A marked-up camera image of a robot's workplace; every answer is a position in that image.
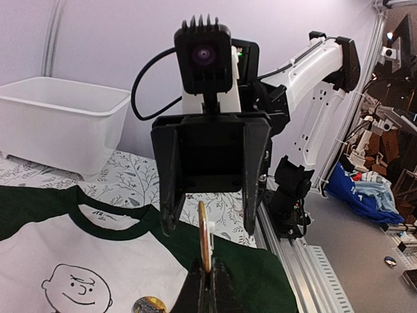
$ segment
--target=white plastic bin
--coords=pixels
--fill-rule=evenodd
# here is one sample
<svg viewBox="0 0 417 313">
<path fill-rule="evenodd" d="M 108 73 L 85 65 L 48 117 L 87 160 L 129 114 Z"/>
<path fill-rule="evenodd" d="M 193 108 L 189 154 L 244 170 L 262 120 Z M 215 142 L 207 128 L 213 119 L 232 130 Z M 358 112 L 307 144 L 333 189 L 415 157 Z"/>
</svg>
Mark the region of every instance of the white plastic bin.
<svg viewBox="0 0 417 313">
<path fill-rule="evenodd" d="M 57 78 L 0 86 L 0 151 L 97 174 L 120 142 L 128 103 L 129 91 Z"/>
</svg>

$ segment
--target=small metal disc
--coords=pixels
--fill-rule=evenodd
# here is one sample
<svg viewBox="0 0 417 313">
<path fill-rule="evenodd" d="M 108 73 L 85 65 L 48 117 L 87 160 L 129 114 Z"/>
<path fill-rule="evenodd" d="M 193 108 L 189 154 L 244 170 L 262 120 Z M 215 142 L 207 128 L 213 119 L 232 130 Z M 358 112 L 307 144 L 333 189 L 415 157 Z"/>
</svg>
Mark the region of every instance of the small metal disc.
<svg viewBox="0 0 417 313">
<path fill-rule="evenodd" d="M 384 261 L 385 261 L 385 264 L 391 268 L 397 266 L 397 261 L 394 258 L 391 258 L 390 256 L 386 256 Z"/>
<path fill-rule="evenodd" d="M 143 297 L 135 302 L 132 313 L 166 313 L 165 304 L 155 297 Z"/>
</svg>

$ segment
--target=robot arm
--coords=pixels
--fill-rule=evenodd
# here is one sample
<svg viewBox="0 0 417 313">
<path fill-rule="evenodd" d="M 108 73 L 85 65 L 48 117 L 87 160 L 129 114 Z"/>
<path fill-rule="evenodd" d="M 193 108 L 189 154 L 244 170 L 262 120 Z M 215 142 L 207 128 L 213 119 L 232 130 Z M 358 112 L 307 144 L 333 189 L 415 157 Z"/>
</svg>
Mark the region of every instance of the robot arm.
<svg viewBox="0 0 417 313">
<path fill-rule="evenodd" d="M 190 25 L 183 22 L 174 41 L 185 114 L 157 118 L 151 132 L 160 175 L 162 226 L 167 234 L 180 217 L 186 192 L 239 190 L 244 226 L 253 234 L 259 195 L 266 188 L 271 137 L 285 128 L 300 101 L 316 88 L 317 100 L 309 108 L 305 136 L 295 147 L 302 153 L 291 155 L 298 167 L 287 158 L 276 172 L 279 190 L 291 200 L 285 201 L 284 210 L 278 208 L 284 212 L 278 219 L 285 219 L 295 202 L 305 196 L 317 143 L 336 105 L 356 87 L 360 71 L 352 40 L 326 38 L 322 33 L 310 33 L 310 40 L 309 47 L 283 70 L 267 74 L 259 82 L 256 44 L 232 40 L 228 28 L 217 19 L 214 24 L 208 19 L 206 25 L 202 18 L 198 23 L 193 18 Z M 250 57 L 249 51 L 256 57 Z M 252 91 L 259 98 L 256 103 Z M 135 93 L 133 90 L 133 107 Z"/>
<path fill-rule="evenodd" d="M 300 217 L 296 216 L 294 208 L 304 203 L 328 126 L 346 93 L 356 87 L 360 75 L 352 40 L 326 38 L 318 33 L 311 33 L 310 37 L 309 47 L 290 60 L 285 70 L 261 80 L 269 89 L 275 87 L 281 91 L 276 101 L 280 127 L 275 128 L 273 134 L 283 130 L 283 116 L 290 116 L 313 89 L 306 120 L 300 123 L 304 125 L 302 131 L 276 169 L 275 181 L 279 187 L 277 191 L 267 190 L 264 196 L 280 237 L 302 236 L 297 226 Z"/>
</svg>

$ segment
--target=cartoon face drawing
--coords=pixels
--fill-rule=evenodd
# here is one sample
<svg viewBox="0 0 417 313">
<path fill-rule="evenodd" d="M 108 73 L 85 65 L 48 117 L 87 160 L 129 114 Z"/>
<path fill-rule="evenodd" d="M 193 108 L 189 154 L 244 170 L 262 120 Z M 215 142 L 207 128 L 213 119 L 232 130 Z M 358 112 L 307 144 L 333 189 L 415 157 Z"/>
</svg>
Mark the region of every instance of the cartoon face drawing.
<svg viewBox="0 0 417 313">
<path fill-rule="evenodd" d="M 42 289 L 49 304 L 58 313 L 104 313 L 113 304 L 110 288 L 90 269 L 59 264 Z"/>
</svg>

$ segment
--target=blue cloth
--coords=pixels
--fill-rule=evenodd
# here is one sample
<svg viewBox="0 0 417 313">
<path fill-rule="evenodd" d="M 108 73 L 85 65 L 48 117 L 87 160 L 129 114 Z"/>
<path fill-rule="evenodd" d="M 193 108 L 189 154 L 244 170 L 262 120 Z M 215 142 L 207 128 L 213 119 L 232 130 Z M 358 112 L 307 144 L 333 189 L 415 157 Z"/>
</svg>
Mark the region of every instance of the blue cloth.
<svg viewBox="0 0 417 313">
<path fill-rule="evenodd" d="M 354 181 L 343 169 L 340 162 L 336 165 L 326 191 L 331 196 L 347 202 L 357 215 L 367 217 L 373 222 L 380 224 L 404 222 L 404 218 L 397 213 L 378 211 L 377 200 L 357 191 Z"/>
<path fill-rule="evenodd" d="M 394 195 L 389 184 L 373 181 L 357 181 L 355 182 L 355 186 L 360 194 L 365 194 L 376 199 L 378 211 L 398 214 L 395 208 Z"/>
</svg>

